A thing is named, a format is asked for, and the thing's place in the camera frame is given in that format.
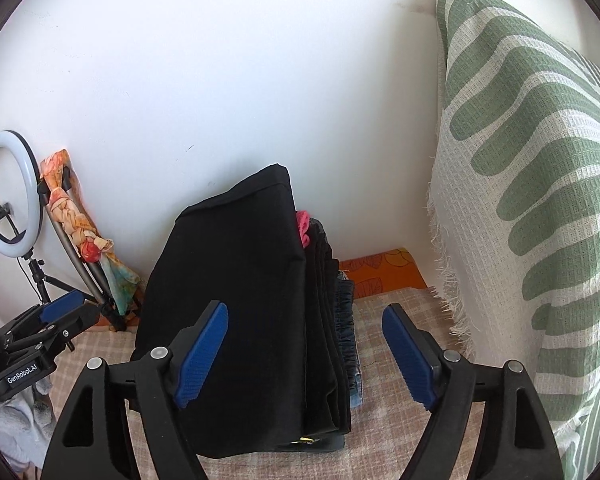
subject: silver screw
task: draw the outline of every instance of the silver screw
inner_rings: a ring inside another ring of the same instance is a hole
[[[522,373],[522,370],[525,369],[525,367],[523,367],[522,363],[520,361],[509,361],[509,370],[511,370],[513,373],[519,374]]]
[[[455,350],[445,350],[442,354],[447,361],[450,363],[457,363],[460,360],[460,354]]]
[[[169,350],[164,346],[157,346],[156,348],[151,350],[151,357],[153,357],[154,359],[163,359],[164,357],[167,357],[168,353]]]
[[[97,370],[102,366],[102,359],[99,357],[92,357],[87,361],[87,368],[89,370]]]

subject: stack of folded clothes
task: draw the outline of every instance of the stack of folded clothes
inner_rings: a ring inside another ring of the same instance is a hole
[[[296,213],[286,168],[269,166],[178,217],[146,288],[132,360],[222,301],[224,342],[200,396],[177,415],[191,450],[341,449],[350,407],[362,402],[352,294],[320,223]]]

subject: plaid bedsheet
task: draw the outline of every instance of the plaid bedsheet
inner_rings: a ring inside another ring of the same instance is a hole
[[[432,333],[443,348],[460,349],[451,335],[450,314],[428,290],[404,288],[356,300],[354,320],[362,366],[365,401],[352,410],[352,431],[344,450],[330,454],[252,453],[221,460],[200,457],[210,479],[285,480],[396,480],[400,478],[429,419],[420,404],[411,400],[404,380],[384,341],[382,310],[400,303],[418,328]],[[100,356],[110,364],[127,361],[135,334],[85,332],[76,338],[76,350],[63,352],[51,379],[56,415],[89,358]],[[474,404],[464,443],[451,478],[464,479],[475,449],[482,406]],[[129,428],[143,480],[157,479],[142,431],[140,416],[129,412]]]

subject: pink fabric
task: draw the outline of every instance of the pink fabric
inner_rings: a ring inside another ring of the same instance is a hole
[[[309,213],[307,211],[296,211],[296,221],[298,222],[302,247],[306,249],[311,242],[309,235],[306,233],[309,230]]]

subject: green and white blanket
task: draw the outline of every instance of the green and white blanket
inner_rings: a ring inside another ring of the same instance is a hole
[[[534,378],[567,479],[600,459],[600,69],[501,0],[438,0],[429,194],[477,362]]]

